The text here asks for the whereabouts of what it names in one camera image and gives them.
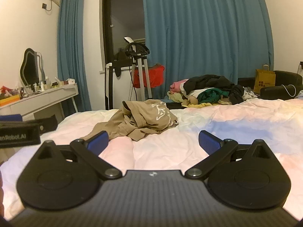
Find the tan hooded sweatshirt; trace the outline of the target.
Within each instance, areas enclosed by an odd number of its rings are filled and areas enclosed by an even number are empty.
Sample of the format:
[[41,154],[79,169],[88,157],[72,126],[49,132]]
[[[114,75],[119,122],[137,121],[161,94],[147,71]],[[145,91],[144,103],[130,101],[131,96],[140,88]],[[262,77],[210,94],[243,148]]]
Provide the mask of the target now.
[[123,101],[122,107],[109,121],[97,123],[82,139],[88,141],[101,131],[105,131],[110,140],[127,136],[139,141],[146,135],[160,134],[178,124],[178,118],[163,101]]

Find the pile of mixed clothes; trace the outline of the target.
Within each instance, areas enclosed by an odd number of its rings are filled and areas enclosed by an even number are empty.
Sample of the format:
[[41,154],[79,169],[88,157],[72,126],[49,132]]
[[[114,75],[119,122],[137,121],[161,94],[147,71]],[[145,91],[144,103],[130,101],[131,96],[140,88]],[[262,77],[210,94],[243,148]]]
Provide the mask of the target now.
[[259,97],[253,86],[254,78],[234,84],[224,76],[207,74],[172,83],[163,101],[169,109],[235,105]]

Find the white dressing table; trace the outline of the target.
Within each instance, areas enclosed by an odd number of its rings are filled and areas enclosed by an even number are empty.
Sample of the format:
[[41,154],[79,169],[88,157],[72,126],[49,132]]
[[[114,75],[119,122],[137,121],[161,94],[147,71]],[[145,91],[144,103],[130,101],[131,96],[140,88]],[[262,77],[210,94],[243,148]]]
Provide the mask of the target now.
[[34,94],[1,107],[1,115],[20,114],[23,120],[41,119],[56,116],[58,122],[65,118],[62,101],[72,100],[77,112],[74,97],[79,94],[77,84],[64,85]]

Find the wavy black mirror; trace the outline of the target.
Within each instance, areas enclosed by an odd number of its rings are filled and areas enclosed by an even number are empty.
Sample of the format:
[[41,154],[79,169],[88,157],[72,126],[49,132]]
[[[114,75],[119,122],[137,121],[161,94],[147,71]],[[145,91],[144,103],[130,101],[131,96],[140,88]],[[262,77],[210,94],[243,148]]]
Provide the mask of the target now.
[[23,61],[20,67],[20,78],[25,87],[34,88],[46,79],[43,58],[40,52],[27,48],[24,52]]

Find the pastel bed duvet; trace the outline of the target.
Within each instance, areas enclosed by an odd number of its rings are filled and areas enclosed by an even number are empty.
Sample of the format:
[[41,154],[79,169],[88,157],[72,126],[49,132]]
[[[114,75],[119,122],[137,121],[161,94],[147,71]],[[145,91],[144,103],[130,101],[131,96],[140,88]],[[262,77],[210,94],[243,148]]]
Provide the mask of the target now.
[[[97,123],[108,121],[116,111],[72,114],[56,131],[42,135],[41,141],[53,140],[57,145],[67,145],[90,133]],[[291,191],[284,208],[295,218],[302,219],[302,100],[253,99],[233,106],[171,112],[177,116],[178,126],[161,134],[148,135],[138,142],[118,137],[109,142],[99,157],[123,173],[132,169],[185,172],[207,156],[198,142],[201,130],[240,144],[263,139],[291,179]],[[24,147],[1,165],[4,217],[8,220],[23,209],[15,188],[16,180],[39,146]]]

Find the black white upright appliance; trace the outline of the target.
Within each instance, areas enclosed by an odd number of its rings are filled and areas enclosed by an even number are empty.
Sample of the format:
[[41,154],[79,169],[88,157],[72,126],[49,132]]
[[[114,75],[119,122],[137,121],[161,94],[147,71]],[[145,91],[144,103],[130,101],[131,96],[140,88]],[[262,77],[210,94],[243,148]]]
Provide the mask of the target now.
[[124,59],[119,61],[114,61],[106,63],[105,65],[105,109],[113,109],[113,75],[115,71],[118,71],[118,74],[121,74],[122,70],[127,70],[131,67],[131,60]]

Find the narrow blue curtain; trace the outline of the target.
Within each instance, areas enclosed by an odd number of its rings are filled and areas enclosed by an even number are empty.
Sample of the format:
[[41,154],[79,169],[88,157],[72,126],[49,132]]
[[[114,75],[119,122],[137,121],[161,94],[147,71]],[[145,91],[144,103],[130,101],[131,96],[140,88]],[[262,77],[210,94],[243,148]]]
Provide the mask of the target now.
[[60,80],[74,79],[80,112],[90,111],[83,48],[84,0],[61,0],[58,18],[57,63]]

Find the yellow paper bag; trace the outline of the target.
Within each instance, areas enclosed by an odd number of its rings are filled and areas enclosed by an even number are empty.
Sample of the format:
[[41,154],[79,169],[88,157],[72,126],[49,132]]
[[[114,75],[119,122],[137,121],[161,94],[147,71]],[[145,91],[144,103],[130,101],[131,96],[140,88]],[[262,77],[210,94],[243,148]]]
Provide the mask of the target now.
[[276,82],[276,74],[270,70],[269,65],[263,65],[261,69],[256,69],[254,92],[260,94],[262,88],[273,87]]

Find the black sofa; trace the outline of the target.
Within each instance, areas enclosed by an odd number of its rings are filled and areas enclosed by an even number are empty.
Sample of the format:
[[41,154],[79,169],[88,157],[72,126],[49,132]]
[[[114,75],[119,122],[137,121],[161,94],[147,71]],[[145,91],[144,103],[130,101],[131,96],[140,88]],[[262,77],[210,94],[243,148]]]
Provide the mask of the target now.
[[255,76],[239,78],[238,84],[251,89],[258,98],[263,100],[290,100],[302,91],[300,74],[279,70],[274,72],[276,74],[275,86],[262,88],[260,94],[254,92]]

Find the large blue curtain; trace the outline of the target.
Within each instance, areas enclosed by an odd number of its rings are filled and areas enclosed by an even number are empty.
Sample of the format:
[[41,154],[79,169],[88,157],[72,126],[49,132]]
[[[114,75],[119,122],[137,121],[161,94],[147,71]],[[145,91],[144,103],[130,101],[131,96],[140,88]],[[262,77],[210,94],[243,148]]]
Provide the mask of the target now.
[[165,67],[155,98],[173,82],[205,74],[231,82],[273,66],[265,0],[143,0],[149,60]]

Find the dark window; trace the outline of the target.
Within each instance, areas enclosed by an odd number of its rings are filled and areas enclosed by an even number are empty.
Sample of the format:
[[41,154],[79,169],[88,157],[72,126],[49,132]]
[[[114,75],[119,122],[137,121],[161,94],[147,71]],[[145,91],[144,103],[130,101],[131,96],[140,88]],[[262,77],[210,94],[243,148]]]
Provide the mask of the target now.
[[125,37],[145,42],[143,0],[102,0],[102,17],[107,63],[126,58]]

